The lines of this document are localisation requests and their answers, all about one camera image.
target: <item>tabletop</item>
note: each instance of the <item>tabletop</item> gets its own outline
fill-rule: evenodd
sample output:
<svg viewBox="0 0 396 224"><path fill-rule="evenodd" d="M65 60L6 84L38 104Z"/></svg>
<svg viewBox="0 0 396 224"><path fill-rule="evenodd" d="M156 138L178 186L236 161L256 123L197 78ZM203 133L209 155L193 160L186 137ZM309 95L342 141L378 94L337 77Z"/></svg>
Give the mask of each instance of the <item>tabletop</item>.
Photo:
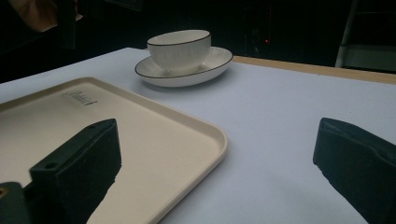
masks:
<svg viewBox="0 0 396 224"><path fill-rule="evenodd" d="M3 83L0 103L95 77L216 124L228 135L227 155L161 223L366 223L313 164L313 152L321 118L395 144L393 75L235 57L206 83L162 88L134 72L148 56L121 49Z"/></svg>

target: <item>black rim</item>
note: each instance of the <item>black rim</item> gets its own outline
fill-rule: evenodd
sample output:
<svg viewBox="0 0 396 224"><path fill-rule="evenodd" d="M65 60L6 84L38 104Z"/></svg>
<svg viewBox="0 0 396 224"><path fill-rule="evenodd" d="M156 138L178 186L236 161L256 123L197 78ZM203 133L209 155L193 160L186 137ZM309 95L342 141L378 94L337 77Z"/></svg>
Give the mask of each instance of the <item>black rim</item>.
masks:
<svg viewBox="0 0 396 224"><path fill-rule="evenodd" d="M148 45L151 45L151 46L174 46L174 45L183 45L183 44L188 44L188 43L197 42L197 41L199 41L199 40L203 40L203 39L205 39L205 38L208 38L209 36L211 36L210 33L208 33L208 35L206 35L206 36L204 36L204 37L202 37L202 38L199 38L199 39L196 39L196 40L191 40L191 41L186 41L186 42L183 42L183 43L177 43L177 44L150 44L150 43L148 42Z"/></svg>

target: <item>dark background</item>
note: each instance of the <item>dark background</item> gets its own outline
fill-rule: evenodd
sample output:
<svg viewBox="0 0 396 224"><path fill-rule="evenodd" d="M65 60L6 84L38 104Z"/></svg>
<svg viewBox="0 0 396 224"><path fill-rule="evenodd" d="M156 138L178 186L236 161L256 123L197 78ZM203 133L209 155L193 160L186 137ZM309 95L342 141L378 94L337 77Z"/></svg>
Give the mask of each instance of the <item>dark background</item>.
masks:
<svg viewBox="0 0 396 224"><path fill-rule="evenodd" d="M212 46L234 55L334 66L352 0L144 0L138 10L105 3L101 19L77 22L75 49L52 29L0 58L0 82L27 77L127 47L155 35L205 29ZM396 46L394 0L361 0L350 43Z"/></svg>

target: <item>black object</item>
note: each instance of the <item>black object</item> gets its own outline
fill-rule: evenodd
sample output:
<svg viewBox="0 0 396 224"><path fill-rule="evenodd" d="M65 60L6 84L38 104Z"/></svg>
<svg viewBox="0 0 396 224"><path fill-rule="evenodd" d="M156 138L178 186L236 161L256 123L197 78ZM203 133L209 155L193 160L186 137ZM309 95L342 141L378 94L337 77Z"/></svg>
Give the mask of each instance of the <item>black object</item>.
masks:
<svg viewBox="0 0 396 224"><path fill-rule="evenodd" d="M0 184L0 223L86 223L120 167L117 122L94 123L32 167L24 189Z"/></svg>
<svg viewBox="0 0 396 224"><path fill-rule="evenodd" d="M76 46L76 10L73 0L57 0L58 45L65 49Z"/></svg>
<svg viewBox="0 0 396 224"><path fill-rule="evenodd" d="M396 223L396 146L335 119L322 119L314 164L370 224Z"/></svg>

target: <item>wooden table edge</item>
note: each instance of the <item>wooden table edge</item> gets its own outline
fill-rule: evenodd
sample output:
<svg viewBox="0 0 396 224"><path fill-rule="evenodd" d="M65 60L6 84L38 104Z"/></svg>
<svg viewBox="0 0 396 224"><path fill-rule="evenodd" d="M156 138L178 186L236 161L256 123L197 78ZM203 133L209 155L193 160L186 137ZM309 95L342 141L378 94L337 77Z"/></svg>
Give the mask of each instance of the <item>wooden table edge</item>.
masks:
<svg viewBox="0 0 396 224"><path fill-rule="evenodd" d="M388 74L388 73L367 72L361 70L326 67L326 66L318 66L318 65L303 64L303 63L287 63L287 62L272 61L272 60L265 60L258 58L248 58L248 57L242 57L236 55L233 56L233 62L280 68L291 71L305 72L305 73L324 75L330 77L344 77L349 79L357 79L363 81L372 81L372 82L396 85L396 75Z"/></svg>

